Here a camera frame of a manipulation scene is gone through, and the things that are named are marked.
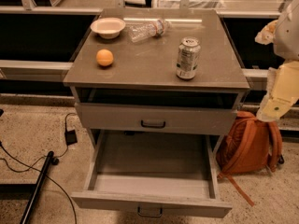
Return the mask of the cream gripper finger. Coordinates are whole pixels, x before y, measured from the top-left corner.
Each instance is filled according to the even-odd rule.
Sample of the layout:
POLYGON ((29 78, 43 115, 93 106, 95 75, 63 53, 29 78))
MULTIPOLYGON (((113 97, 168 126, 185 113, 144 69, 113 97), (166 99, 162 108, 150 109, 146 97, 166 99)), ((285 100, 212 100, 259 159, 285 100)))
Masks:
POLYGON ((285 115, 291 106, 288 103, 280 102, 270 97, 264 97, 260 103, 256 117, 260 121, 271 122, 279 120, 285 115))

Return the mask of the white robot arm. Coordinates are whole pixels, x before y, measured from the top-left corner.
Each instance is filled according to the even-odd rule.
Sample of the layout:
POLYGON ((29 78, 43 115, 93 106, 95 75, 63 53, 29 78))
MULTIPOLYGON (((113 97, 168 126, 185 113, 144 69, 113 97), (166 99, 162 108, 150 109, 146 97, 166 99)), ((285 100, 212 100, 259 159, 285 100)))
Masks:
POLYGON ((255 41, 272 43, 274 53, 284 59, 278 69, 268 69, 266 95, 257 111, 261 121, 279 120, 299 100, 299 0, 292 0, 277 20, 265 25, 255 41))

